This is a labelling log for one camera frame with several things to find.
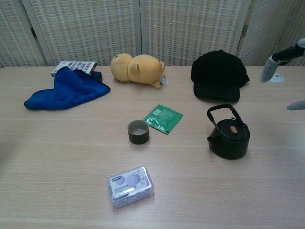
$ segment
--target black cap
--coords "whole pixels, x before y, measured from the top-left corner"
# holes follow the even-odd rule
[[[239,100],[239,88],[250,81],[242,61],[222,50],[208,52],[192,65],[194,94],[201,98]]]

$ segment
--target green packet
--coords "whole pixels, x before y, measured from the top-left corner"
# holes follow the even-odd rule
[[[182,116],[183,114],[159,104],[144,118],[144,121],[168,135]]]

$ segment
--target blue towel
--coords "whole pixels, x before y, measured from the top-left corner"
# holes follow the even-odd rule
[[[24,106],[28,109],[67,109],[107,94],[110,87],[81,70],[61,68],[54,77],[54,89],[35,92]]]

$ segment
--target wooden table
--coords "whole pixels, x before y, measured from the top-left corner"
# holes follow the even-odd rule
[[[248,124],[248,152],[216,156],[206,116],[215,100],[193,94],[190,66],[166,67],[167,87],[116,83],[98,67],[111,92],[63,111],[31,111],[23,102],[53,87],[53,67],[0,69],[1,229],[300,229],[305,227],[305,68],[279,67],[284,83],[250,83],[233,104]],[[133,145],[127,125],[158,103],[184,116],[165,135]],[[216,121],[232,117],[215,111]],[[155,194],[113,209],[106,179],[145,165]]]

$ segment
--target plush toy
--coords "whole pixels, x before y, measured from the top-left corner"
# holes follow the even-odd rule
[[[165,65],[160,60],[149,55],[139,55],[132,58],[127,53],[116,55],[111,60],[111,72],[117,82],[146,83],[160,89],[160,76]]]

